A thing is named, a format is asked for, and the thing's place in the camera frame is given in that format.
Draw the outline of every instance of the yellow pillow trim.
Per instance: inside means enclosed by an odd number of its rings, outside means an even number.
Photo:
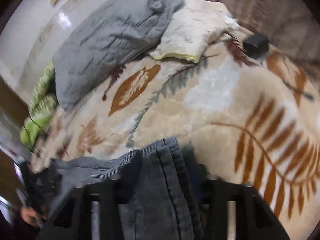
[[[169,52],[166,54],[163,54],[161,56],[151,56],[154,60],[161,60],[166,57],[175,57],[179,59],[186,59],[188,61],[192,61],[194,63],[198,63],[200,61],[200,58],[191,54],[184,54],[184,53],[178,53],[178,52]]]

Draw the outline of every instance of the green blanket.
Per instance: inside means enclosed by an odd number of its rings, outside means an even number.
[[[33,89],[29,104],[29,117],[25,120],[20,132],[22,143],[31,148],[34,146],[38,134],[50,122],[52,113],[58,103],[55,94],[50,89],[54,78],[54,66],[52,60],[50,60]]]

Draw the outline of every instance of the white pillow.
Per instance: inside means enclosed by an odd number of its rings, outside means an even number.
[[[161,37],[161,43],[149,52],[155,60],[176,57],[199,62],[208,44],[228,27],[238,27],[223,3],[206,0],[185,0]]]

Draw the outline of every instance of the person's hand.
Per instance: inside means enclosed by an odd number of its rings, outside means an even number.
[[[38,213],[32,208],[21,207],[20,209],[21,218],[28,224],[38,227],[36,219],[39,218]]]

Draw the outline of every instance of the brown leaf print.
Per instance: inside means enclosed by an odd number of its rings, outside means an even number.
[[[305,200],[309,200],[310,193],[316,193],[316,179],[320,178],[319,145],[311,143],[310,137],[302,141],[302,138],[305,138],[305,136],[302,131],[296,132],[295,120],[292,120],[283,127],[281,124],[286,114],[285,109],[276,110],[276,103],[273,99],[266,103],[264,101],[264,96],[261,95],[252,113],[248,116],[245,126],[222,122],[211,122],[211,124],[233,127],[241,131],[237,143],[235,172],[244,163],[242,182],[250,180],[254,157],[257,155],[260,158],[253,178],[253,186],[257,190],[261,188],[266,167],[271,167],[264,191],[264,200],[270,205],[272,200],[276,198],[274,213],[279,217],[284,205],[285,194],[289,194],[288,218],[290,219],[295,200],[297,200],[299,213],[301,214]],[[264,131],[261,137],[257,134],[260,127]],[[278,160],[273,161],[269,154],[278,154],[275,151],[280,149],[282,153]],[[285,168],[283,165],[288,159],[290,161],[286,164],[286,170],[283,172],[283,168]],[[277,179],[281,181],[278,190],[276,190]],[[285,192],[285,184],[290,186],[290,191],[287,193]]]
[[[246,127],[248,127],[251,124],[252,120],[257,116],[263,103],[264,103],[264,93],[261,94],[258,103],[255,105],[252,114],[248,118],[247,123],[245,125]]]
[[[276,206],[273,211],[277,218],[279,218],[279,216],[280,216],[283,203],[284,203],[284,180],[282,180],[282,182],[280,184],[278,196],[277,196],[277,200],[276,200]]]
[[[312,160],[311,160],[311,165],[309,166],[308,172],[307,172],[307,178],[309,177],[311,171],[314,169],[316,166],[316,158],[317,158],[317,145],[313,145],[313,153],[312,153]]]
[[[240,136],[238,146],[237,146],[237,154],[235,159],[235,172],[237,172],[240,163],[242,162],[243,153],[245,146],[245,133],[243,132]]]
[[[296,81],[295,87],[296,87],[296,89],[298,91],[303,92],[304,87],[305,87],[305,85],[307,83],[307,80],[308,80],[308,78],[307,78],[306,74],[304,73],[303,69],[300,68],[298,70],[297,74],[296,74],[296,77],[295,77],[295,81]],[[300,101],[301,101],[301,93],[295,91],[295,92],[293,92],[293,95],[294,95],[294,99],[297,102],[297,106],[299,107],[300,106]]]
[[[283,117],[284,117],[284,108],[282,108],[278,112],[277,116],[274,118],[274,120],[270,124],[269,128],[267,129],[267,131],[262,137],[262,142],[268,140],[272,135],[276,133]]]
[[[312,188],[313,194],[316,194],[316,192],[317,192],[317,186],[316,186],[316,182],[315,182],[315,179],[314,179],[314,178],[312,178],[312,180],[311,180],[311,188]]]
[[[294,77],[294,82],[295,84],[292,85],[290,84],[291,82],[288,82],[287,80],[285,80],[284,74],[281,71],[281,67],[279,66],[279,61],[282,60],[282,62],[284,63],[284,65],[287,68],[287,72],[289,73],[291,79],[293,79],[293,75]],[[308,81],[308,78],[306,76],[306,74],[304,73],[303,69],[298,68],[298,70],[296,71],[296,73],[294,73],[292,75],[291,70],[288,68],[287,64],[285,63],[286,57],[281,54],[280,52],[273,52],[267,59],[267,66],[268,69],[274,73],[275,75],[277,75],[278,77],[280,77],[282,79],[282,81],[284,82],[284,84],[290,89],[292,90],[294,99],[296,100],[297,106],[300,106],[300,101],[301,101],[301,96],[308,95],[308,98],[312,98],[313,96],[311,94],[307,94],[304,93],[304,87]]]
[[[97,135],[96,132],[97,116],[94,116],[86,126],[83,127],[83,131],[78,137],[77,143],[77,156],[83,156],[86,151],[91,151],[93,146],[96,146],[104,141]]]
[[[125,108],[134,101],[146,89],[148,83],[154,79],[161,67],[154,65],[150,69],[144,67],[140,71],[127,78],[119,87],[115,97],[113,98],[109,116],[114,112]]]
[[[109,89],[113,86],[113,84],[117,81],[117,79],[120,77],[120,75],[123,73],[123,70],[125,69],[125,66],[118,66],[114,69],[114,71],[111,72],[110,77],[110,83],[107,87],[107,89],[103,92],[102,101],[107,100],[107,93]]]
[[[266,185],[266,190],[264,191],[263,199],[268,205],[271,204],[273,194],[276,188],[276,168],[272,167],[272,170],[269,174],[268,182]]]
[[[259,120],[257,121],[253,132],[257,132],[259,128],[265,123],[265,121],[269,118],[271,113],[273,112],[273,109],[275,108],[275,100],[272,99],[270,103],[267,105],[267,107],[263,110]]]
[[[55,127],[52,129],[52,132],[50,133],[50,138],[54,140],[59,135],[62,128],[62,122],[60,119],[58,119]]]
[[[310,164],[310,161],[311,161],[312,154],[314,152],[314,148],[315,148],[315,146],[313,145],[313,147],[310,149],[307,157],[302,161],[302,164],[300,165],[298,171],[295,173],[295,175],[293,177],[293,181],[295,181],[300,175],[303,174],[304,171],[307,170],[307,168]]]
[[[302,192],[302,185],[299,187],[299,195],[298,195],[298,207],[299,207],[299,213],[302,213],[303,209],[303,204],[304,204],[304,195]]]
[[[256,176],[255,176],[254,183],[253,183],[254,188],[257,189],[257,190],[259,190],[260,187],[261,187],[263,173],[264,173],[264,156],[261,155],[260,162],[259,162],[259,165],[258,165],[258,169],[257,169],[257,172],[256,172]]]
[[[290,164],[287,167],[287,170],[285,174],[288,174],[290,171],[292,171],[300,162],[300,160],[303,158],[303,156],[306,154],[309,148],[309,139],[306,140],[306,142],[300,147],[300,149],[297,151],[297,153],[293,156]]]
[[[289,207],[288,207],[288,218],[290,219],[292,216],[292,209],[294,206],[294,194],[293,194],[293,188],[290,187],[290,196],[289,196]]]
[[[280,156],[280,158],[277,160],[276,165],[281,164],[282,162],[284,162],[287,158],[289,158],[291,156],[292,153],[295,152],[295,150],[297,149],[298,143],[301,139],[302,133],[298,133],[294,139],[292,140],[292,142],[288,145],[288,147],[286,148],[286,150],[284,151],[284,153]]]
[[[309,183],[306,183],[306,190],[307,190],[307,198],[308,200],[310,199],[310,188],[309,188]]]
[[[244,53],[242,43],[234,35],[226,33],[230,36],[230,39],[224,41],[228,52],[232,55],[233,60],[241,66],[241,63],[247,66],[257,65]]]
[[[296,126],[295,121],[289,123],[288,126],[284,128],[284,130],[282,130],[281,133],[270,144],[267,151],[271,152],[280,148],[286,142],[286,140],[290,137],[295,126]]]
[[[249,181],[250,173],[252,171],[252,165],[253,165],[253,153],[254,153],[253,140],[250,139],[249,145],[248,145],[247,160],[246,160],[245,167],[244,167],[242,183]]]
[[[284,79],[284,76],[282,74],[281,68],[278,65],[279,57],[282,54],[278,51],[273,52],[270,56],[267,57],[266,62],[268,66],[268,70],[270,70],[272,73],[277,75],[282,80]]]
[[[58,149],[58,151],[56,152],[56,156],[58,159],[62,159],[65,154],[68,154],[67,148],[70,144],[71,139],[72,139],[72,137],[67,137],[63,141],[62,147],[60,149]]]

